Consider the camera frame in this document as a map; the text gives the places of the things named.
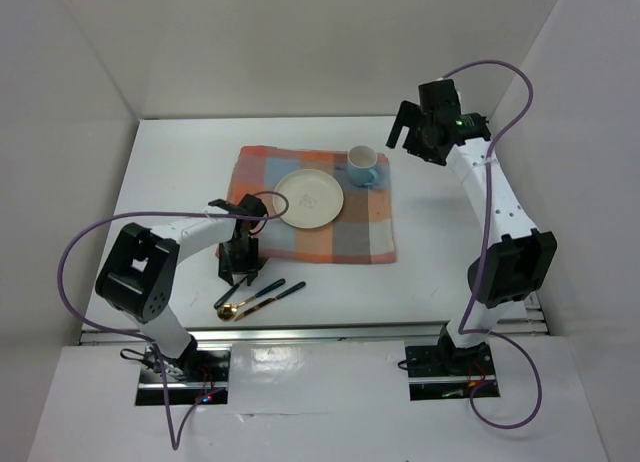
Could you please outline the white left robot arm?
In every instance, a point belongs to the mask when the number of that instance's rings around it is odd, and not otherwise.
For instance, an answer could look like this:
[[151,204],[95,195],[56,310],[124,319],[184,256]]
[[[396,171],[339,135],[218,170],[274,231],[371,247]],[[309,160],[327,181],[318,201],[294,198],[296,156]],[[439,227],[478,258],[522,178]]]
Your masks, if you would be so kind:
[[265,217],[264,211],[222,211],[150,228],[130,223],[121,229],[95,291],[153,339],[163,356],[161,367],[172,379],[187,380],[205,363],[194,337],[169,307],[179,264],[215,246],[219,278],[229,285],[242,278],[252,282],[264,265],[252,231]]

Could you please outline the checked orange blue placemat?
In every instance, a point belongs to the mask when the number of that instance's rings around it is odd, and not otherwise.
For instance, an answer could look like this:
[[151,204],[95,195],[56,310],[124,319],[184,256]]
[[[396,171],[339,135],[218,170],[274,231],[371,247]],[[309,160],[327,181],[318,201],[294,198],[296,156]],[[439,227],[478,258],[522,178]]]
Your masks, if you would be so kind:
[[274,190],[281,179],[300,169],[333,176],[343,189],[343,208],[334,221],[315,229],[294,228],[279,219],[267,222],[258,235],[261,256],[334,264],[396,261],[390,167],[383,154],[378,155],[376,166],[379,183],[362,188],[349,181],[345,152],[244,146],[231,175],[227,199],[237,204],[247,193]]

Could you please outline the gold spoon dark handle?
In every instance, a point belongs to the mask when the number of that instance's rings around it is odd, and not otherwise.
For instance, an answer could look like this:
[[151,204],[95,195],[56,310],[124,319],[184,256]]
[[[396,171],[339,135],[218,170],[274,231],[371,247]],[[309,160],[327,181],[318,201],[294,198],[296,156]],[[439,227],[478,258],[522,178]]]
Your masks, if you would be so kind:
[[253,302],[254,300],[256,300],[259,297],[265,296],[268,293],[274,291],[275,289],[283,286],[285,284],[286,280],[284,278],[278,279],[275,282],[271,283],[270,285],[264,287],[263,289],[261,289],[260,291],[256,292],[254,295],[252,295],[251,297],[236,303],[236,304],[229,304],[229,303],[225,303],[223,305],[221,305],[219,308],[216,309],[216,314],[218,316],[218,318],[222,321],[230,321],[232,319],[235,318],[238,309],[249,304],[250,302]]

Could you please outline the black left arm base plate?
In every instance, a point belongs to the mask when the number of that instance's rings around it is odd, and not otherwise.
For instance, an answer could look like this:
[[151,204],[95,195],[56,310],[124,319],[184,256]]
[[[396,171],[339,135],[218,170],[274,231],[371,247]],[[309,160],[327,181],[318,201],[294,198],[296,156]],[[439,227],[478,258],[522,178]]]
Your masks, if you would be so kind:
[[[230,368],[228,350],[197,350],[184,361],[165,360],[167,381],[170,384],[216,384],[227,382]],[[156,354],[148,348],[144,352],[143,367],[139,375],[142,384],[159,384],[161,379],[160,365]]]

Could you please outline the light blue mug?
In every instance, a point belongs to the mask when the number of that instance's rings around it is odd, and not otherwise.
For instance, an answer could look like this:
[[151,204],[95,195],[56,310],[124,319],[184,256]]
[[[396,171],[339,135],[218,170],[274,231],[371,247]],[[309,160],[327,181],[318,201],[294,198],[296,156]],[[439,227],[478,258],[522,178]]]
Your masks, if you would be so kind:
[[367,146],[353,147],[347,153],[347,174],[356,187],[374,187],[379,183],[377,153]]

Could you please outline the gold knife dark handle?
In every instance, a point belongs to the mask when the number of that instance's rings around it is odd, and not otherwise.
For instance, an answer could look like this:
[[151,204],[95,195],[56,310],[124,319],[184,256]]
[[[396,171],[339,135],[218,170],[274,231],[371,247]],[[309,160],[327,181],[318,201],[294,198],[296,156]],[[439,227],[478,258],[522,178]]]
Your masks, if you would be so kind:
[[240,320],[243,320],[244,318],[248,317],[249,315],[252,315],[253,313],[263,309],[264,307],[268,306],[269,304],[276,302],[278,300],[281,300],[295,292],[298,292],[302,289],[304,289],[306,287],[306,282],[305,281],[301,281],[295,285],[293,285],[292,287],[286,289],[285,291],[281,292],[280,294],[274,296],[274,297],[270,297],[268,299],[265,299],[261,302],[259,302],[258,304],[256,304],[253,307],[250,307],[249,309],[243,311],[242,313],[240,313],[239,315],[237,315],[233,321],[234,322],[239,322]]

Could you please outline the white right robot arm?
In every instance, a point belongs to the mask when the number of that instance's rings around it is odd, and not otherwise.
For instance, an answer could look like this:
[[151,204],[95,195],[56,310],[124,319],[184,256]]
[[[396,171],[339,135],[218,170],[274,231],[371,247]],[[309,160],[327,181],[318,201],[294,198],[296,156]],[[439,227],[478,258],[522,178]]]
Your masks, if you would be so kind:
[[526,214],[494,153],[485,117],[463,114],[456,102],[428,110],[401,103],[387,147],[402,146],[456,175],[482,225],[481,254],[467,270],[471,297],[440,332],[429,362],[464,375],[487,355],[486,340],[518,302],[537,291],[557,250],[552,232]]

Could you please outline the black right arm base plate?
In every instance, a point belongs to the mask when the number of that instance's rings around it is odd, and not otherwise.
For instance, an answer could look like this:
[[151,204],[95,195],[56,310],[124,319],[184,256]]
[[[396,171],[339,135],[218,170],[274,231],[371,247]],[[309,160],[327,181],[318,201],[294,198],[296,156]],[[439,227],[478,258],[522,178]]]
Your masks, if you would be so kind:
[[405,356],[397,367],[411,380],[425,382],[476,382],[496,377],[493,357],[486,344],[471,349],[406,346]]

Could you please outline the cream ceramic plate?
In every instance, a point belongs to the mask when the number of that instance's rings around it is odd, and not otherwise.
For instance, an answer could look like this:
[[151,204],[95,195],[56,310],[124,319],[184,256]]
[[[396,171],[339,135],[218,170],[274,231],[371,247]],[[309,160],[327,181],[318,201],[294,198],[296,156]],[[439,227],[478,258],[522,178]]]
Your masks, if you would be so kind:
[[344,204],[343,189],[337,180],[320,170],[302,169],[286,175],[274,188],[289,202],[285,208],[279,196],[272,198],[280,219],[298,229],[316,229],[332,222]]

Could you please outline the gold fork dark handle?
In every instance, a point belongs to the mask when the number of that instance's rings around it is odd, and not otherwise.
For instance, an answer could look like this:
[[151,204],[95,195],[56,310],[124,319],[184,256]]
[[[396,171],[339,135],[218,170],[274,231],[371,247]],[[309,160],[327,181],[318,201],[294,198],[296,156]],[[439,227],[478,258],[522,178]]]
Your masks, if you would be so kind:
[[241,278],[238,282],[234,283],[213,305],[214,309],[217,310],[222,305],[224,305],[241,287],[241,285],[246,281],[247,276]]

